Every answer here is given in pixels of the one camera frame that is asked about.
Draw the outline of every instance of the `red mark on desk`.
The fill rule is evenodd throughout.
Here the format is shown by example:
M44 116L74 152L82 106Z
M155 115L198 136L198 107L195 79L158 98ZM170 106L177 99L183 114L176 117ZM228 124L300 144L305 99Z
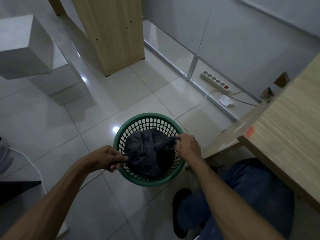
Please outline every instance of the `red mark on desk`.
M247 139L250 139L250 137L252 136L253 133L254 133L254 127L251 126L251 127L246 131L246 133L244 134L244 136L245 136Z

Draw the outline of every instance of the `black plastic bag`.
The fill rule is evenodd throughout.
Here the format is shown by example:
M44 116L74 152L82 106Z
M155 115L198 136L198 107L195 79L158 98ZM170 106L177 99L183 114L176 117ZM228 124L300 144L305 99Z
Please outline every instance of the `black plastic bag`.
M124 146L127 167L139 176L162 177L174 163L175 139L155 128L132 133Z

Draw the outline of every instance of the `person's right arm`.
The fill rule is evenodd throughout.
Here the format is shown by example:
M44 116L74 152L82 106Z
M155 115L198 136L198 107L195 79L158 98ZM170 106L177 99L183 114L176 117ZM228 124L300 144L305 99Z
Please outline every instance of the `person's right arm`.
M194 136L181 134L179 138L175 149L198 177L211 213L225 239L284 239L209 167Z

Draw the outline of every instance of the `blue jeans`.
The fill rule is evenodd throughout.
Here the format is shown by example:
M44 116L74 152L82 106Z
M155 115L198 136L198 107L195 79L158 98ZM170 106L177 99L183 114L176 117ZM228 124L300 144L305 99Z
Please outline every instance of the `blue jeans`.
M289 237L294 217L294 193L257 158L235 163L221 179L285 238ZM202 190L181 202L177 219L183 231L206 222L198 240L223 239Z

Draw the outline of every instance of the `person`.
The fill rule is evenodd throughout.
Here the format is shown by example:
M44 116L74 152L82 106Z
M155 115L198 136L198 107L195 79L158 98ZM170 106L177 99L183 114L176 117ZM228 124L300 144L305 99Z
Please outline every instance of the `person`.
M233 166L222 180L201 157L193 136L178 137L177 154L187 161L202 186L201 192L191 194L182 189L174 197L173 227L179 237L202 222L206 225L199 239L283 239L290 234L294 195L284 183L257 161ZM82 157L2 240L54 240L89 173L98 169L113 172L127 159L109 145Z

